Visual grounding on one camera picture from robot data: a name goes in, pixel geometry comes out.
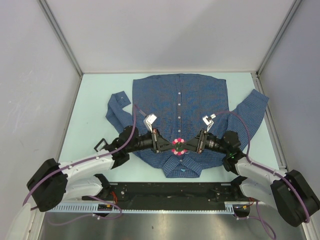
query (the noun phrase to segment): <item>white panel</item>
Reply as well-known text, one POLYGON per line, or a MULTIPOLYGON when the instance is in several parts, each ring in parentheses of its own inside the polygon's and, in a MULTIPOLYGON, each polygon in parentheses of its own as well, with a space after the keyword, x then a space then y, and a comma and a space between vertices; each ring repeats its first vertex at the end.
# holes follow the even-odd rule
MULTIPOLYGON (((304 1, 262 73, 291 169, 320 198, 320 1, 304 1)), ((320 227, 320 212, 315 214, 320 227)))
POLYGON ((293 0, 49 0, 81 69, 254 71, 293 0))
POLYGON ((79 77, 36 0, 0 1, 0 239, 57 155, 79 77))

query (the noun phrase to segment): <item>blue shirt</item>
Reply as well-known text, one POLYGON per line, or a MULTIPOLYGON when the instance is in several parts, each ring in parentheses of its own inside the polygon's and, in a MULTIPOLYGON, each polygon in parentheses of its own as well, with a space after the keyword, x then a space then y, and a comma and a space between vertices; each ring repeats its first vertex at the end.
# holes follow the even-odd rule
MULTIPOLYGON (((188 141, 200 129, 206 129, 202 117, 229 110, 226 80, 200 74, 153 75, 136 79, 132 86, 133 103, 147 115, 155 114, 152 124, 160 134, 172 142, 177 138, 188 141)), ((240 115, 248 126, 250 136, 254 136, 265 115, 268 97, 252 90, 241 102, 235 113, 240 115)), ((108 102, 106 118, 121 133, 126 126, 133 124, 132 115, 122 108, 131 104, 124 91, 113 94, 108 102)), ((222 114, 213 119, 210 133, 221 138, 225 131, 239 135, 241 150, 248 144, 246 130, 232 114, 222 114)), ((137 113, 136 126, 139 134, 147 133, 144 116, 137 113)), ((161 168, 167 178, 198 178, 202 169, 222 165, 224 154, 205 150, 198 154, 189 152, 181 156, 171 151, 154 153, 150 149, 135 152, 139 158, 154 168, 161 168)))

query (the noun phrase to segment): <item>gray wall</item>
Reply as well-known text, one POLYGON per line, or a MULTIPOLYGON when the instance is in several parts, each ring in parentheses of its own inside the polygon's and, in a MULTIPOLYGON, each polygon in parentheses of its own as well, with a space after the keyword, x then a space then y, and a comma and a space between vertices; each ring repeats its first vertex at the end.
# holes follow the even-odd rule
MULTIPOLYGON (((261 75, 291 169, 320 197, 320 1, 305 0, 261 75)), ((320 212, 315 214, 320 226, 320 212)))
POLYGON ((79 77, 36 0, 0 1, 0 239, 57 155, 79 77))

